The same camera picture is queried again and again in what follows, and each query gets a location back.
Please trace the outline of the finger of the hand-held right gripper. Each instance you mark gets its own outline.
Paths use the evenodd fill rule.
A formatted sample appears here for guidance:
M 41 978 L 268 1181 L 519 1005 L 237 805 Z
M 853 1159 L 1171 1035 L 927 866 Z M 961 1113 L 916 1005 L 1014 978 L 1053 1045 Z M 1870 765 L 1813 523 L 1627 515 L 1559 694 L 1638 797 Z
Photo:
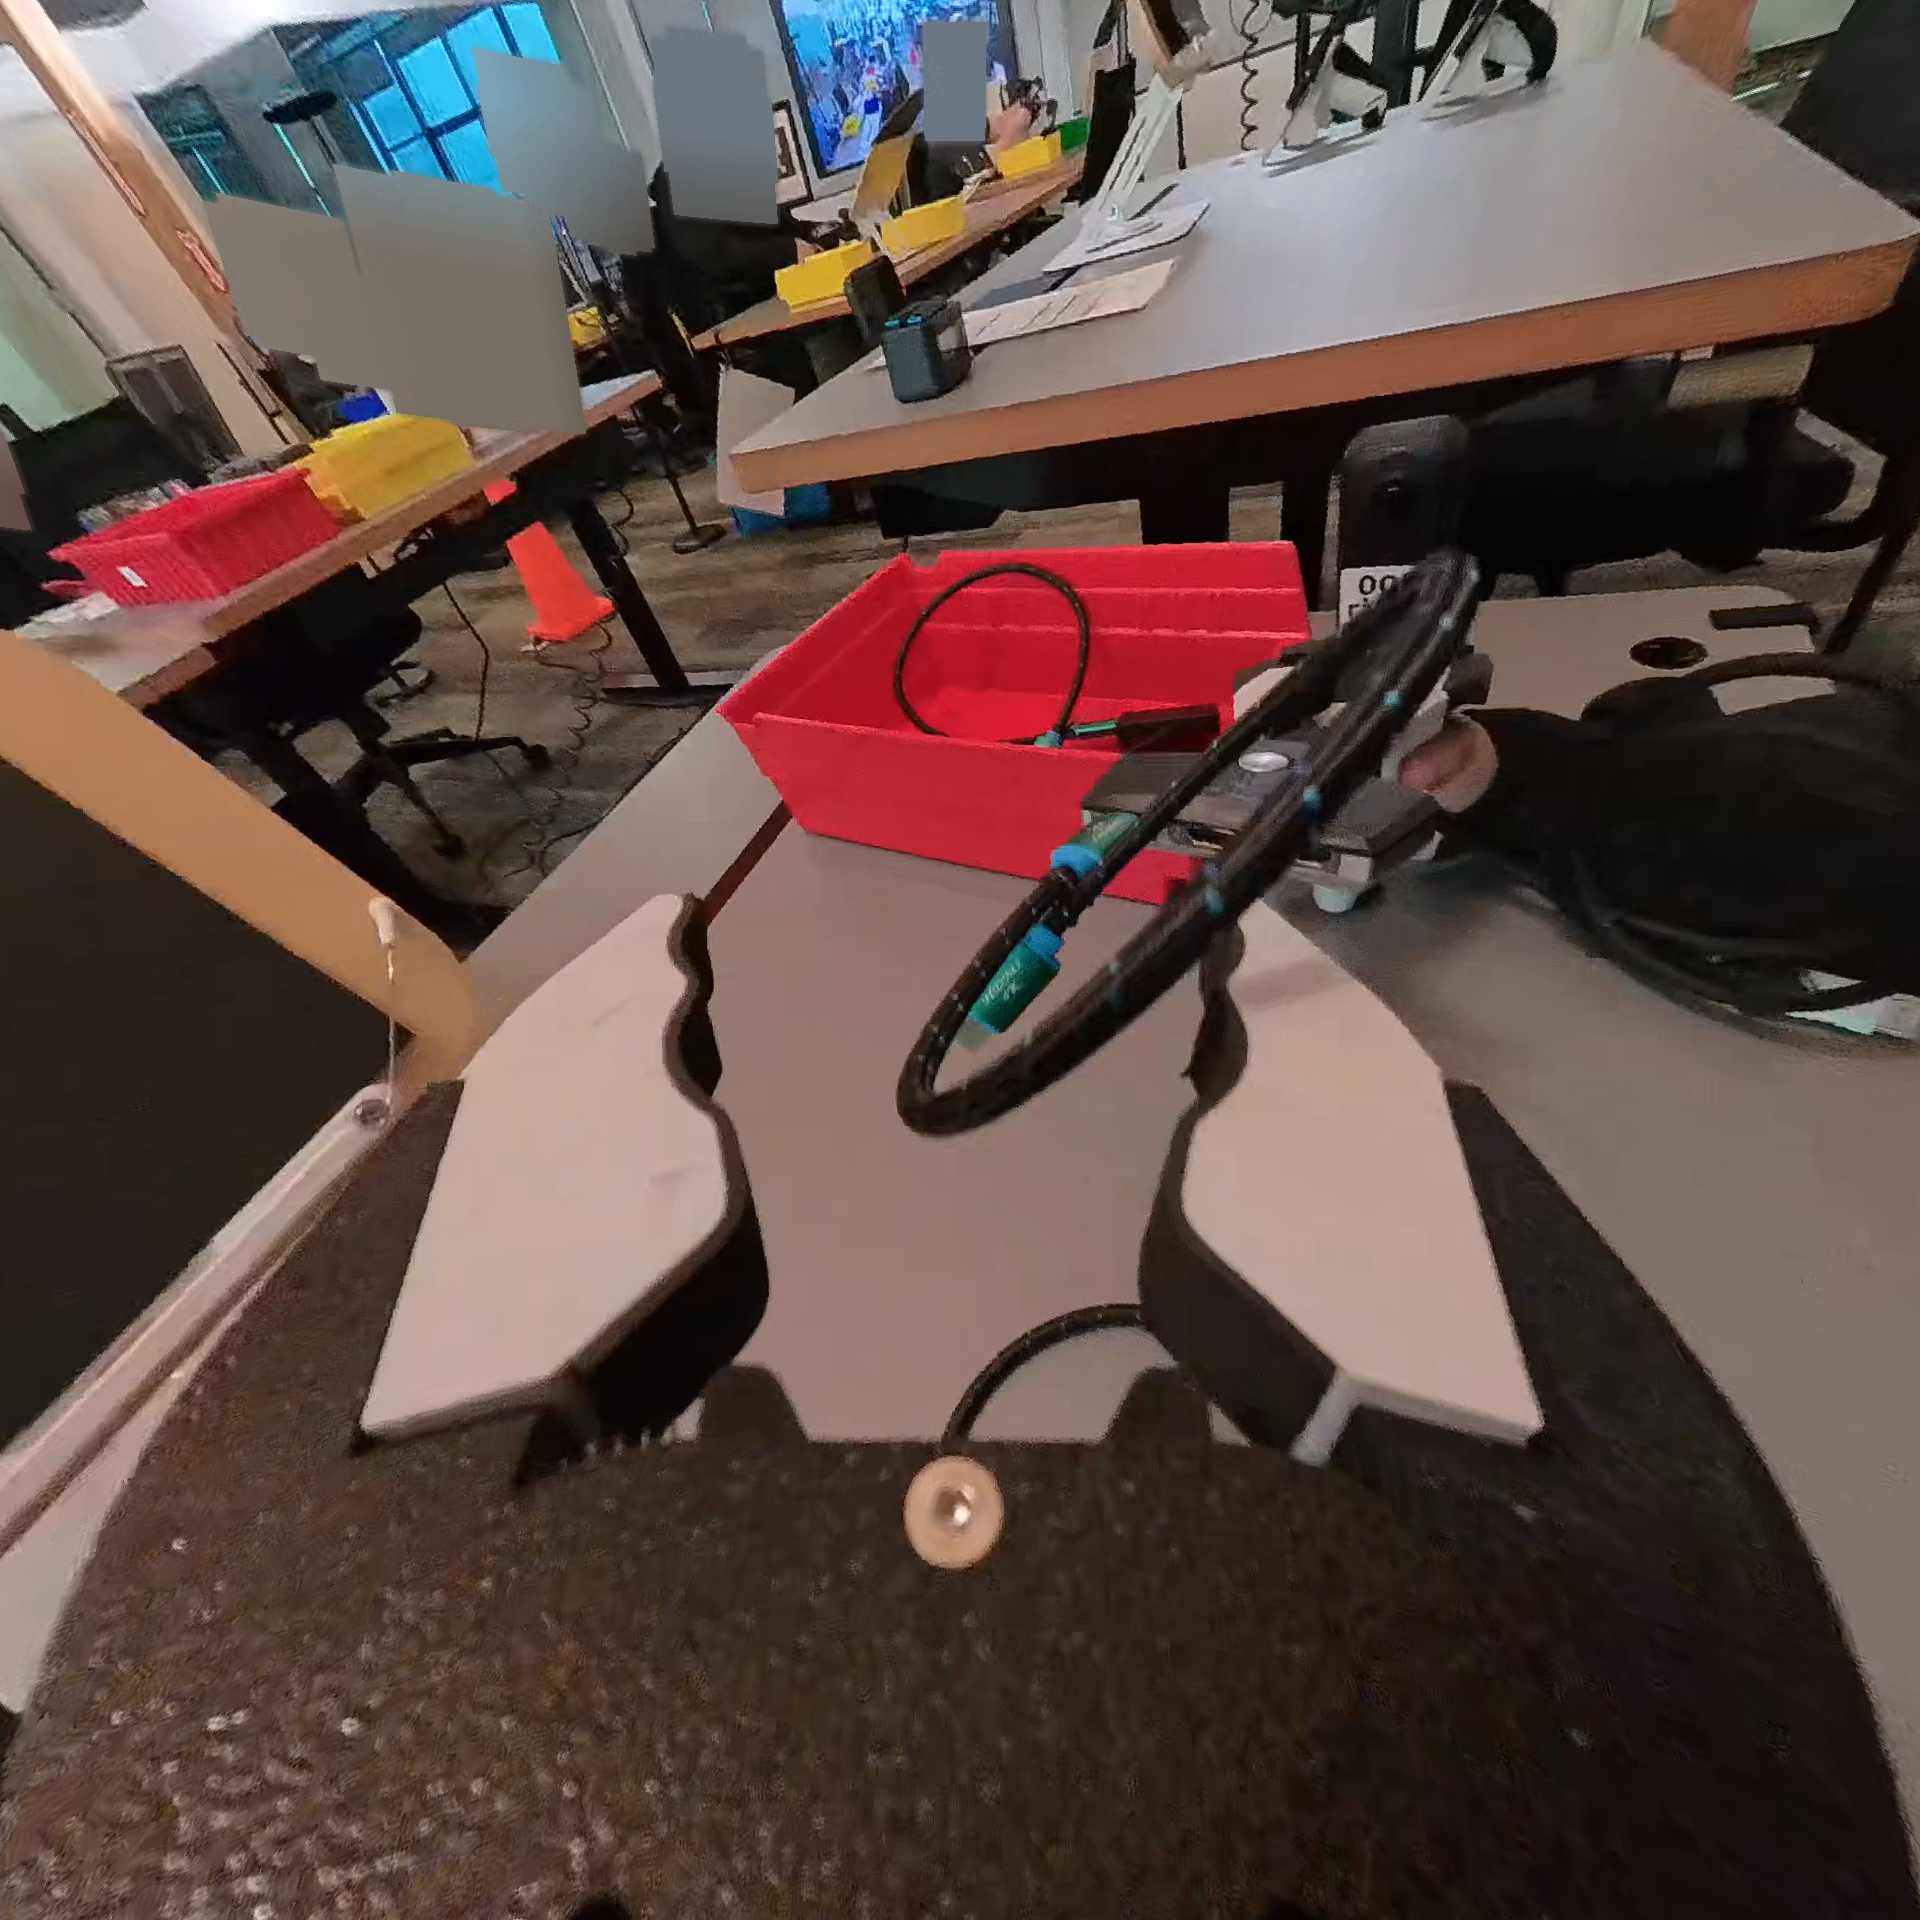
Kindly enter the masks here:
M 1231 686 L 1231 721 L 1259 706 L 1259 701 L 1287 680 L 1289 672 L 1302 656 L 1313 654 L 1310 645 L 1287 649 L 1283 656 L 1259 661 L 1234 675 Z M 1495 661 L 1479 646 L 1453 658 L 1444 675 L 1437 680 L 1419 709 L 1399 726 L 1388 741 L 1391 752 L 1412 752 L 1437 734 L 1451 717 L 1453 709 L 1471 709 L 1483 704 L 1495 683 Z
M 1206 851 L 1227 847 L 1266 802 L 1293 786 L 1295 778 L 1214 782 L 1183 806 L 1183 843 Z M 1388 778 L 1362 778 L 1327 823 L 1310 829 L 1283 885 L 1326 914 L 1345 914 L 1407 863 L 1430 859 L 1443 829 L 1443 808 L 1430 800 Z

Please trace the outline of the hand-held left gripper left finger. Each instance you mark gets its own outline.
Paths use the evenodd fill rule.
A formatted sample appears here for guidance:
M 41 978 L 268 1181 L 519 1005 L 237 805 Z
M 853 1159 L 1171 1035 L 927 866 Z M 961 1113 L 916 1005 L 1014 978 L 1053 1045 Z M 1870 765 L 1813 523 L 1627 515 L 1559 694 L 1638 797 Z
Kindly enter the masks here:
M 529 1421 L 530 1481 L 699 1433 L 772 1290 L 711 997 L 706 902 L 663 893 L 470 1055 L 362 1450 Z

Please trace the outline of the black hub device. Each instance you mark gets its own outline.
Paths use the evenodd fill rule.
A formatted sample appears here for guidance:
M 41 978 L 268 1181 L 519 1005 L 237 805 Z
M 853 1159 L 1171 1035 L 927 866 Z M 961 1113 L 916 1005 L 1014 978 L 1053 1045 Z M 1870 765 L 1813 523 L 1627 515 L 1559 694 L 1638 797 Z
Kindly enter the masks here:
M 1324 840 L 1342 806 L 1378 775 L 1378 759 L 1361 759 L 1345 786 L 1331 789 L 1331 729 L 1310 725 L 1292 734 L 1258 735 L 1231 754 L 1205 749 L 1134 749 L 1093 782 L 1081 800 L 1078 825 L 1050 855 L 1068 873 L 1091 873 L 1111 856 L 1118 840 L 1134 832 L 1164 802 L 1166 792 L 1194 771 L 1206 775 L 1194 792 L 1162 818 L 1145 849 L 1191 862 L 1222 862 L 1238 840 L 1284 802 L 1299 802 L 1306 821 L 1287 849 L 1269 856 L 1266 885 L 1307 866 L 1324 866 Z

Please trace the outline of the black braided cable green plugs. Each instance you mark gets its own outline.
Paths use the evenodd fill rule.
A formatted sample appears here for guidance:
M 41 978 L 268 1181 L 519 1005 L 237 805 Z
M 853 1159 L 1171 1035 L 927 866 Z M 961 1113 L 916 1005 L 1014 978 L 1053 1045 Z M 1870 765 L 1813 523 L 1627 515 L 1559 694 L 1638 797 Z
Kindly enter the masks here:
M 1453 549 L 1414 561 L 1332 634 L 1284 650 L 1278 679 L 1141 805 L 1093 811 L 1057 846 L 1043 878 L 966 962 L 906 1055 L 895 1111 L 918 1135 L 961 1135 L 1021 1109 L 1091 1059 L 1195 968 L 1375 776 L 1425 712 L 1444 717 L 1471 658 L 1482 568 Z M 1061 968 L 1066 935 L 1194 802 L 1283 744 L 1289 760 L 1226 829 L 1150 923 L 1027 1037 L 951 1082 L 970 1030 L 1007 1037 Z

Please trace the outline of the red plastic bin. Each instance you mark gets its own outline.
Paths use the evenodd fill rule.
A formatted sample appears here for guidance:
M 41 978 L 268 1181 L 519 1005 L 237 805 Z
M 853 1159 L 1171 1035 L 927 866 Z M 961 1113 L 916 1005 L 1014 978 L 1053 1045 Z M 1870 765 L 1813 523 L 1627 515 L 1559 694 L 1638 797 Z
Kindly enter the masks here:
M 1307 638 L 1287 541 L 899 558 L 717 710 L 802 829 L 1034 880 L 1122 721 L 1218 734 L 1234 675 Z

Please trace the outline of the grey desk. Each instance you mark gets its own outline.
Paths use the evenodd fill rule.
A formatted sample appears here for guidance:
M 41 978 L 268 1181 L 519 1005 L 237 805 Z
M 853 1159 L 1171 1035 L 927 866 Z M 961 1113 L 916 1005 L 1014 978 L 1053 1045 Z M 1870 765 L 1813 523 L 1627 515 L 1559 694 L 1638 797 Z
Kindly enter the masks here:
M 774 789 L 706 717 L 483 949 L 516 1001 L 631 904 L 732 881 L 721 1096 L 772 1263 L 749 1365 L 815 1437 L 921 1437 L 987 1349 L 1121 1297 L 1197 1098 L 1194 982 L 994 1126 L 908 1133 L 910 1027 L 1010 878 L 772 826 Z M 1546 1427 L 1524 1448 L 1355 1410 L 1326 1467 L 1218 1435 L 1093 1448 L 1180 1522 L 1221 1507 L 1227 1624 L 1300 1642 L 1254 1553 L 1307 1496 L 1391 1526 L 1419 1589 L 1327 1746 L 1254 1706 L 1316 1912 L 1916 1914 L 1916 1049 L 1694 1014 L 1572 945 L 1479 869 L 1307 957 L 1446 1078 Z

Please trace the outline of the person's right hand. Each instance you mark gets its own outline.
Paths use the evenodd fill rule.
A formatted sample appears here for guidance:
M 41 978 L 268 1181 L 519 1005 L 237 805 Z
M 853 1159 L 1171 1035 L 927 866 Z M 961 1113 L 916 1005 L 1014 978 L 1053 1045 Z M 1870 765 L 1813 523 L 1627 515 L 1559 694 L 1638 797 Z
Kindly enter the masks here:
M 1441 811 L 1446 849 L 1538 878 L 1638 855 L 1673 823 L 1673 795 L 1604 729 L 1531 709 L 1451 714 L 1395 783 Z

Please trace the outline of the black office chair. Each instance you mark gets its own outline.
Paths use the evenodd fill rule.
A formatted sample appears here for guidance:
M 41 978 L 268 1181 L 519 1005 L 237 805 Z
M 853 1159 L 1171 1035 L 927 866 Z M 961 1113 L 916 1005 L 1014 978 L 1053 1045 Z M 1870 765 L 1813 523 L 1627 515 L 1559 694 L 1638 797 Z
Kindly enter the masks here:
M 204 757 L 233 754 L 269 778 L 284 808 L 317 805 L 327 825 L 369 816 L 373 792 L 395 792 L 441 856 L 467 840 L 415 778 L 415 768 L 511 752 L 541 771 L 554 752 L 525 735 L 445 726 L 398 735 L 375 683 L 395 675 L 420 638 L 415 611 L 300 603 L 225 634 L 212 667 L 161 706 L 164 725 Z
M 1643 357 L 1471 424 L 1460 541 L 1482 584 L 1563 594 L 1590 566 L 1673 552 L 1729 574 L 1769 549 L 1871 544 L 1822 634 L 1847 650 L 1916 531 L 1916 362 L 1859 344 Z

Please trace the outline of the white laptop stand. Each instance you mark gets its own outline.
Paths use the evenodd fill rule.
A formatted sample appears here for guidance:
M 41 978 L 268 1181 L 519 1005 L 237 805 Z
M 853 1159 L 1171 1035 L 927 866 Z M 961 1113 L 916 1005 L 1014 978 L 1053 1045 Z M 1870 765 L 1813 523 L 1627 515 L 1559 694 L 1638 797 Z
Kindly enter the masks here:
M 1086 166 L 1076 184 L 1081 223 L 1131 218 L 1145 183 L 1145 163 L 1172 127 L 1194 62 L 1156 63 L 1151 80 L 1137 83 L 1137 59 L 1126 57 L 1093 72 Z

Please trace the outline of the small dark box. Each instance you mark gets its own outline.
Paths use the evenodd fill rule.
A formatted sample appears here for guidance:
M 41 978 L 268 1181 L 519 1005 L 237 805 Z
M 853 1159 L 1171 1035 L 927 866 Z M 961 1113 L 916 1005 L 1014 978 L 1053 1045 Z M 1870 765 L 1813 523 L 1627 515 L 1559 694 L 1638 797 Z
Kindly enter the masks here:
M 881 358 L 900 405 L 938 400 L 966 384 L 972 357 L 966 311 L 954 297 L 906 304 L 881 329 Z

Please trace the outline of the long wooden table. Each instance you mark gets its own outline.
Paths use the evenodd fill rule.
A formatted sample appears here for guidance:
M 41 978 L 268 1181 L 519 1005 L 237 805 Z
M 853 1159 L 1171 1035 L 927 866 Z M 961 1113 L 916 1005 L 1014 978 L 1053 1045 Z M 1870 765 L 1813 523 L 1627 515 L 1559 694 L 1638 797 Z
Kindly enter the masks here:
M 956 259 L 964 259 L 1019 223 L 1066 200 L 1086 166 L 1086 150 L 1062 155 L 1057 163 L 1034 176 L 1002 183 L 989 195 L 966 203 L 962 231 L 935 246 L 906 253 L 895 259 L 895 273 L 906 290 L 918 288 Z M 791 306 L 781 299 L 756 301 L 755 306 L 690 335 L 695 352 L 732 352 L 733 347 L 777 333 L 811 329 L 831 320 L 849 320 L 850 304 L 844 293 L 830 299 Z

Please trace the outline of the red mesh basket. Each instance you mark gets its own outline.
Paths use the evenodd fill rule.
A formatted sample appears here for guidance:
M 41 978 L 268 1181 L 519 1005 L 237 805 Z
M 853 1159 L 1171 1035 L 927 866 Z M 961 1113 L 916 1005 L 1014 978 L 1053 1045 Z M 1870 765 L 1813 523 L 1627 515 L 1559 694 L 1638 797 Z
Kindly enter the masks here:
M 173 597 L 183 600 L 251 584 L 342 529 L 302 463 L 185 490 L 167 502 L 164 519 Z
M 196 523 L 126 519 L 52 545 L 51 561 L 118 607 L 185 606 L 233 592 L 233 568 Z

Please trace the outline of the large yellow plastic bin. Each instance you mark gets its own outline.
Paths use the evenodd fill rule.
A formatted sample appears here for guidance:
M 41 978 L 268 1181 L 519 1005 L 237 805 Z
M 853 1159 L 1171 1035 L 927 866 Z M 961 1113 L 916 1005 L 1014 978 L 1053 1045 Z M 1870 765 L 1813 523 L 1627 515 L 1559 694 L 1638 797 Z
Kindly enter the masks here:
M 394 414 L 340 424 L 295 462 L 338 523 L 385 513 L 470 465 L 474 448 L 460 424 Z

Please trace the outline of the window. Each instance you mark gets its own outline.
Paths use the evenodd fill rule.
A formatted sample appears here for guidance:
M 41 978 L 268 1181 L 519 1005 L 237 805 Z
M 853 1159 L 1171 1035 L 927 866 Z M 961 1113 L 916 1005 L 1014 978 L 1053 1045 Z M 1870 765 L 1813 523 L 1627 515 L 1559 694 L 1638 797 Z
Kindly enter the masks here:
M 134 99 L 204 200 L 338 208 L 338 168 L 499 187 L 483 53 L 558 63 L 554 3 L 284 17 Z

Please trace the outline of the wall screen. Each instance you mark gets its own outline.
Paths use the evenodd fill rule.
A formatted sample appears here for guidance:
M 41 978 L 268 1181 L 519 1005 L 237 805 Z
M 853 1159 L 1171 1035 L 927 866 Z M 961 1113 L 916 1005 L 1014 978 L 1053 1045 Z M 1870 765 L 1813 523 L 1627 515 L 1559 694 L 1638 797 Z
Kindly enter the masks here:
M 954 17 L 986 23 L 994 82 L 1018 74 L 1014 21 L 1002 1 L 774 1 L 795 115 L 821 176 L 869 157 L 883 122 L 924 87 L 924 26 Z

